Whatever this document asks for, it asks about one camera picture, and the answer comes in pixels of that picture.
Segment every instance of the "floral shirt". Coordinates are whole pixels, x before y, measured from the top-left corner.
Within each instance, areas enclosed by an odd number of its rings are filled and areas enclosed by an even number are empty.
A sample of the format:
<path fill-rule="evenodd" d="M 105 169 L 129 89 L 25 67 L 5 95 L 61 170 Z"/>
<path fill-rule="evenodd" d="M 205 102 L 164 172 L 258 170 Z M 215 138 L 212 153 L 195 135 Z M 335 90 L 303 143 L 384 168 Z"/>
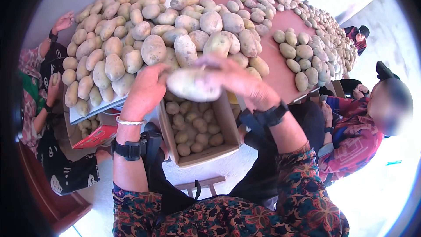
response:
<path fill-rule="evenodd" d="M 41 74 L 38 71 L 41 63 L 44 61 L 44 58 L 41 57 L 39 53 L 39 47 L 33 50 L 21 50 L 19 55 L 19 65 L 18 68 L 24 74 L 27 74 L 35 79 L 38 79 L 39 86 L 41 86 Z M 47 99 L 47 93 L 43 88 L 39 89 L 39 95 L 44 99 Z M 29 149 L 34 152 L 35 156 L 37 155 L 38 141 L 44 133 L 44 128 L 40 133 L 37 133 L 34 128 L 34 120 L 37 116 L 37 104 L 35 103 L 34 98 L 24 90 L 24 125 L 22 130 L 21 141 L 23 144 L 27 145 Z"/>
<path fill-rule="evenodd" d="M 113 190 L 114 236 L 348 236 L 344 214 L 319 178 L 315 152 L 305 145 L 277 158 L 276 211 L 237 197 L 201 200 L 162 218 L 161 194 Z"/>
<path fill-rule="evenodd" d="M 363 168 L 376 154 L 383 134 L 367 116 L 370 98 L 349 99 L 329 96 L 326 103 L 343 118 L 335 125 L 332 134 L 334 150 L 319 158 L 320 177 L 330 181 L 346 177 Z"/>

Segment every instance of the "woman's hand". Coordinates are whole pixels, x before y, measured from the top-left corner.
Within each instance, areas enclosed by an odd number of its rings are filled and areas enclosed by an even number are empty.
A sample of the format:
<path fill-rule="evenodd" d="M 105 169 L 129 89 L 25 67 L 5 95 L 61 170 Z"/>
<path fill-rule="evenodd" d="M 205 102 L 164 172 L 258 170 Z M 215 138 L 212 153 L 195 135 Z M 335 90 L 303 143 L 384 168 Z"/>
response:
<path fill-rule="evenodd" d="M 259 111 L 266 111 L 280 104 L 281 98 L 270 86 L 253 77 L 231 59 L 204 55 L 195 65 L 216 68 L 206 73 L 203 78 L 196 79 L 196 83 L 205 88 L 223 86 L 230 92 L 248 98 Z"/>
<path fill-rule="evenodd" d="M 136 76 L 121 110 L 122 120 L 140 122 L 152 112 L 165 95 L 168 69 L 168 65 L 158 63 L 147 66 Z"/>
<path fill-rule="evenodd" d="M 54 35 L 57 35 L 59 33 L 59 31 L 62 31 L 63 29 L 66 29 L 68 27 L 70 27 L 73 24 L 74 19 L 74 14 L 73 11 L 70 11 L 64 15 L 62 15 L 54 24 L 53 29 L 51 30 L 51 32 Z"/>
<path fill-rule="evenodd" d="M 57 82 L 53 85 L 53 75 L 50 76 L 50 82 L 48 83 L 48 91 L 47 91 L 47 105 L 49 107 L 53 107 L 55 100 L 57 99 L 57 95 L 59 94 L 59 87 L 61 83 L 61 74 L 57 73 L 59 76 L 57 78 Z"/>
<path fill-rule="evenodd" d="M 332 108 L 326 103 L 326 101 L 322 101 L 322 112 L 323 117 L 325 118 L 325 127 L 332 127 Z"/>

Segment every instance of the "pink floral top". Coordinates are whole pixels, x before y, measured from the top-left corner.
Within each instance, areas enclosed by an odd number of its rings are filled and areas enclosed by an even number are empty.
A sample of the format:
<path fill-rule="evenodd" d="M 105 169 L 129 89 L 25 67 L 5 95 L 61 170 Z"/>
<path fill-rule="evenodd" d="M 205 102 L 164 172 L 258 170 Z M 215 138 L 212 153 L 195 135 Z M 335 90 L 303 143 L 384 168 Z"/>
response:
<path fill-rule="evenodd" d="M 43 84 L 41 74 L 39 73 L 39 67 L 44 61 L 39 52 L 39 47 L 33 50 L 24 49 L 21 50 L 19 55 L 18 68 L 24 74 L 34 77 L 32 80 L 35 83 L 35 79 L 39 80 L 39 87 Z M 44 89 L 40 88 L 38 93 L 42 98 L 47 99 L 47 93 Z M 37 133 L 34 128 L 34 120 L 37 113 L 37 105 L 32 96 L 24 90 L 24 126 L 22 130 L 22 143 L 27 145 L 34 154 L 37 154 L 38 141 L 43 136 L 44 128 L 40 133 Z"/>

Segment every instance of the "bangle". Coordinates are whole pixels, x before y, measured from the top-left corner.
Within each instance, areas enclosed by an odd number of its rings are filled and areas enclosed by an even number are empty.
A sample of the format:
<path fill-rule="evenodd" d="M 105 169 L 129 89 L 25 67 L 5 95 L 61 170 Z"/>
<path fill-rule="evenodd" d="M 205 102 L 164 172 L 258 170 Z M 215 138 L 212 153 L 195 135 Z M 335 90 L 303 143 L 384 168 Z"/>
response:
<path fill-rule="evenodd" d="M 117 123 L 119 123 L 119 124 L 126 124 L 126 125 L 141 125 L 141 124 L 146 124 L 146 123 L 148 123 L 148 121 L 146 121 L 146 120 L 142 120 L 142 121 L 140 121 L 140 122 L 134 122 L 134 121 L 124 121 L 124 120 L 121 120 L 120 119 L 120 116 L 117 116 L 116 118 L 115 118 L 115 120 L 117 121 Z"/>

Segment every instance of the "cardboard box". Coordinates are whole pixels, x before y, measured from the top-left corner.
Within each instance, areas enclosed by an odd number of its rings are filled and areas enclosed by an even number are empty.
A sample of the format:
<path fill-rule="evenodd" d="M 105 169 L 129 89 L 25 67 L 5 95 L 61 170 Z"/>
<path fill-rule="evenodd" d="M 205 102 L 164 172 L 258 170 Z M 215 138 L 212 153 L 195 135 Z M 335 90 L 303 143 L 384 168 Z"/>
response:
<path fill-rule="evenodd" d="M 82 139 L 82 132 L 79 130 L 77 124 L 70 124 L 70 115 L 68 107 L 64 105 L 64 118 L 66 120 L 67 134 L 69 136 L 69 142 L 73 149 L 85 149 L 98 147 L 99 145 L 111 142 L 117 135 L 117 121 L 115 120 L 117 115 L 109 115 L 105 113 L 99 113 L 99 126 L 96 130 Z M 118 113 L 117 110 L 110 109 L 110 113 Z"/>
<path fill-rule="evenodd" d="M 214 111 L 216 121 L 221 127 L 224 144 L 205 149 L 200 153 L 192 153 L 189 156 L 180 156 L 177 152 L 177 145 L 174 140 L 170 119 L 165 111 L 165 101 L 162 100 L 160 102 L 158 108 L 158 120 L 161 126 L 162 136 L 168 147 L 171 159 L 179 167 L 191 167 L 209 160 L 226 157 L 232 155 L 239 149 L 240 138 L 238 128 L 234 120 L 234 115 L 232 114 L 231 106 L 228 102 L 228 97 L 225 93 L 223 93 L 218 100 L 212 103 L 212 109 Z"/>

